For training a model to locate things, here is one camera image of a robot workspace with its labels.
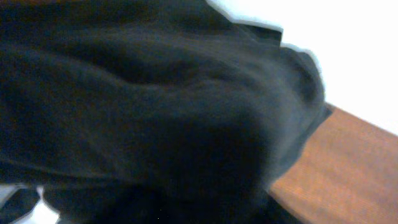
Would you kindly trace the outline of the dark green t-shirt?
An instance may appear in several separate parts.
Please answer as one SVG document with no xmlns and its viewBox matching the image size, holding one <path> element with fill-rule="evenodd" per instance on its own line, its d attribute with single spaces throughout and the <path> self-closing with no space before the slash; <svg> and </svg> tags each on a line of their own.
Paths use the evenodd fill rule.
<svg viewBox="0 0 398 224">
<path fill-rule="evenodd" d="M 313 57 L 206 1 L 3 1 L 1 183 L 67 223 L 297 223 Z"/>
</svg>

